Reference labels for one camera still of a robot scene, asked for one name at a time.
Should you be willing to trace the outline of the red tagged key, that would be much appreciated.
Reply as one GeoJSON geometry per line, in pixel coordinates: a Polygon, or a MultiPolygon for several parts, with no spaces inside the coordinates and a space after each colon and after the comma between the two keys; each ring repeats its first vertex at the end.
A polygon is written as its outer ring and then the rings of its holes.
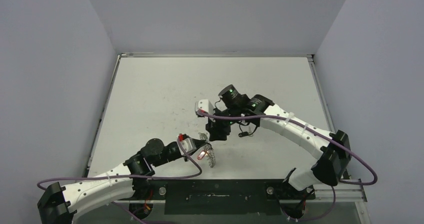
{"type": "Polygon", "coordinates": [[[202,150],[202,151],[198,154],[197,159],[198,159],[198,160],[202,160],[202,159],[203,159],[203,158],[205,158],[207,155],[208,155],[208,153],[207,153],[205,150],[202,150]]]}

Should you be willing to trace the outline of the metal key organizer disc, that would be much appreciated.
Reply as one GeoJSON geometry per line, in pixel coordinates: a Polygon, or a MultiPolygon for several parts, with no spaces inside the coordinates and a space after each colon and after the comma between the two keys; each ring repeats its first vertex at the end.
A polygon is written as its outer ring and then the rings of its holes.
{"type": "Polygon", "coordinates": [[[207,159],[209,167],[214,168],[216,165],[215,152],[211,143],[209,142],[208,136],[205,133],[199,132],[199,137],[200,137],[200,140],[204,140],[206,142],[206,145],[203,147],[203,151],[199,154],[199,157],[203,155],[202,158],[207,159]]]}

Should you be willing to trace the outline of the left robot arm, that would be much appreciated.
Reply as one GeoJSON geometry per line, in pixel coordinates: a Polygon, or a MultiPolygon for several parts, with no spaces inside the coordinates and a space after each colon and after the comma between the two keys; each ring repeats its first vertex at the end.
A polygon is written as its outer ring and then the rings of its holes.
{"type": "Polygon", "coordinates": [[[160,139],[150,139],[135,155],[116,167],[95,177],[76,178],[75,183],[61,185],[60,179],[50,179],[37,208],[42,223],[72,223],[86,214],[113,201],[143,199],[149,193],[149,179],[156,179],[154,167],[177,159],[193,161],[192,155],[208,145],[207,140],[186,134],[165,145],[160,139]]]}

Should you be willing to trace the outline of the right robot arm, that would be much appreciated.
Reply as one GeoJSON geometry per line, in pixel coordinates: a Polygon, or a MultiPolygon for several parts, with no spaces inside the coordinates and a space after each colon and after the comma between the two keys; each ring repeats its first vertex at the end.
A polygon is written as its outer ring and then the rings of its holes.
{"type": "Polygon", "coordinates": [[[208,118],[205,129],[210,141],[225,141],[234,124],[253,124],[287,138],[316,159],[309,168],[293,168],[289,172],[282,188],[285,196],[296,198],[302,190],[314,184],[338,185],[352,157],[345,132],[317,128],[263,95],[250,98],[241,94],[232,84],[222,89],[218,96],[226,107],[224,110],[208,99],[195,104],[196,115],[208,118]]]}

